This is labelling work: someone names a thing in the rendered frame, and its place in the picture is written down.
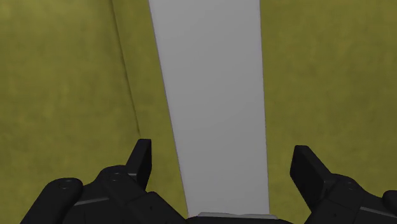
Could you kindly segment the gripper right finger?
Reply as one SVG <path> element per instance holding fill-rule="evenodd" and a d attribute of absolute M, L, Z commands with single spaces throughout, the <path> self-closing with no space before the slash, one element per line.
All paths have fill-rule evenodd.
<path fill-rule="evenodd" d="M 289 173 L 310 209 L 304 224 L 397 224 L 397 190 L 372 195 L 330 172 L 308 146 L 294 147 Z"/>

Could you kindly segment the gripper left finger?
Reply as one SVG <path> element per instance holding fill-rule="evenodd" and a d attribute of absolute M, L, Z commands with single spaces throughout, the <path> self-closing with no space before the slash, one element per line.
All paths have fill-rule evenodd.
<path fill-rule="evenodd" d="M 87 185 L 49 182 L 20 224 L 187 224 L 159 194 L 147 192 L 151 140 L 139 139 L 127 163 L 104 168 Z"/>

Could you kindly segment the olive green sofa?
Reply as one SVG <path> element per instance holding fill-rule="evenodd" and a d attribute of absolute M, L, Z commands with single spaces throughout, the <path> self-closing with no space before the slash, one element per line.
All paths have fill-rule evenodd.
<path fill-rule="evenodd" d="M 270 211 L 303 224 L 293 148 L 397 190 L 397 0 L 260 0 Z M 187 215 L 148 0 L 0 0 L 0 224 L 50 181 L 153 143 L 148 188 Z"/>

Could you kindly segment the white flat long board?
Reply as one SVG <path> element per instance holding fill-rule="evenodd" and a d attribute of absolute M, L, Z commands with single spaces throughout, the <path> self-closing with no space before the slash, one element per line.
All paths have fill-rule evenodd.
<path fill-rule="evenodd" d="M 149 0 L 188 214 L 268 214 L 260 0 Z"/>

